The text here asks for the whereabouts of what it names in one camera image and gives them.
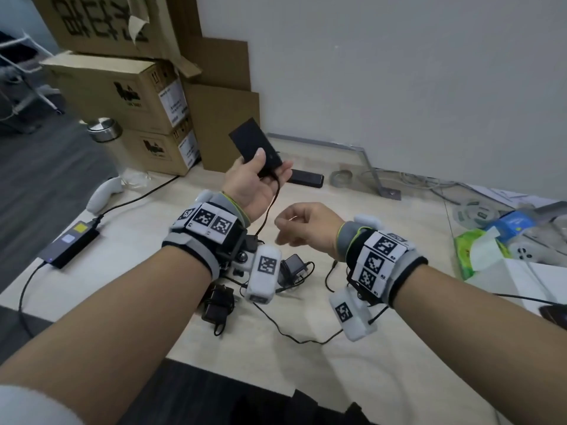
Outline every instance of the dark floor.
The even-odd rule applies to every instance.
[[[63,106],[62,99],[53,101]],[[42,127],[22,135],[0,125],[0,291],[113,175],[110,161],[72,115],[56,115],[38,103],[24,116]],[[35,334],[50,325],[35,317],[27,319]],[[17,313],[0,307],[0,363],[27,340]],[[264,411],[267,407],[269,419],[262,423],[283,423],[278,412],[288,397],[166,359],[121,423],[227,424],[235,402],[244,395],[261,400]],[[323,408],[317,412],[317,423],[341,423],[342,415],[336,412]]]

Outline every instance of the table surface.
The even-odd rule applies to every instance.
[[[279,140],[274,145],[289,153],[283,157],[291,157],[297,169],[325,176],[343,168],[358,173],[364,170],[353,161],[352,152],[308,149],[308,145]],[[152,176],[152,187],[170,178],[164,174]],[[430,265],[458,277],[448,205],[429,190],[397,183],[393,173],[382,177],[392,178],[384,182],[386,186],[402,190],[401,201],[376,196],[364,175],[361,181],[355,177],[349,189],[334,188],[327,181],[321,189],[286,185],[261,239],[273,243],[277,233],[273,219],[287,205],[320,201],[345,220],[358,213],[377,215],[395,233],[415,242]],[[223,174],[205,171],[199,165],[148,198],[109,213],[100,226],[100,238],[63,270],[47,266],[38,271],[26,292],[26,313],[57,321],[100,287],[156,252],[172,221],[199,192],[218,190],[222,180]],[[139,195],[126,191],[112,204]],[[75,221],[91,219],[92,215],[83,211]],[[255,222],[251,231],[260,223]],[[332,260],[306,246],[283,246],[281,250],[284,257],[298,253],[302,260],[313,261],[315,271],[301,287],[276,296],[263,309],[282,331],[297,339],[326,340],[340,328],[323,283]],[[40,262],[33,261],[12,282],[0,295],[0,305],[17,309],[22,287]],[[345,265],[339,264],[330,276],[331,287],[345,284]],[[374,307],[372,314],[380,308]],[[325,346],[299,345],[278,334],[253,305],[239,301],[222,336],[213,336],[212,325],[195,316],[168,357],[279,393],[291,395],[297,388],[320,405],[339,411],[355,401],[371,421],[384,425],[495,423],[492,407],[446,367],[395,311],[388,310],[377,324],[375,334],[356,343],[340,335]]]

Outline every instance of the forearm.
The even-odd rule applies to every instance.
[[[200,262],[166,246],[26,344],[0,367],[0,384],[45,393],[87,423],[115,423],[179,338],[209,283]]]
[[[515,424],[567,418],[567,334],[525,309],[428,266],[394,307],[467,384]]]

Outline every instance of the hand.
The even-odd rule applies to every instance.
[[[278,189],[278,183],[271,177],[258,178],[266,163],[266,152],[259,148],[254,158],[244,164],[242,157],[226,172],[222,191],[240,206],[250,222],[254,222],[268,209]],[[276,169],[281,187],[291,177],[291,161],[284,161]]]
[[[293,204],[276,217],[275,224],[280,230],[276,244],[292,247],[308,245],[339,259],[337,235],[344,221],[324,204]]]

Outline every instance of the cardboard box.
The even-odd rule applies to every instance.
[[[250,91],[247,42],[188,36],[180,41],[180,50],[202,70],[191,83]]]
[[[196,0],[33,0],[62,49],[169,59],[185,77],[198,69],[178,40],[201,35]]]
[[[192,84],[183,80],[203,167],[225,173],[240,152],[229,133],[254,118],[260,124],[260,97],[256,92]]]
[[[167,61],[62,53],[41,64],[83,121],[106,117],[123,129],[168,134],[188,114]]]
[[[170,134],[124,130],[124,146],[145,170],[184,176],[199,157],[195,133],[188,118]]]

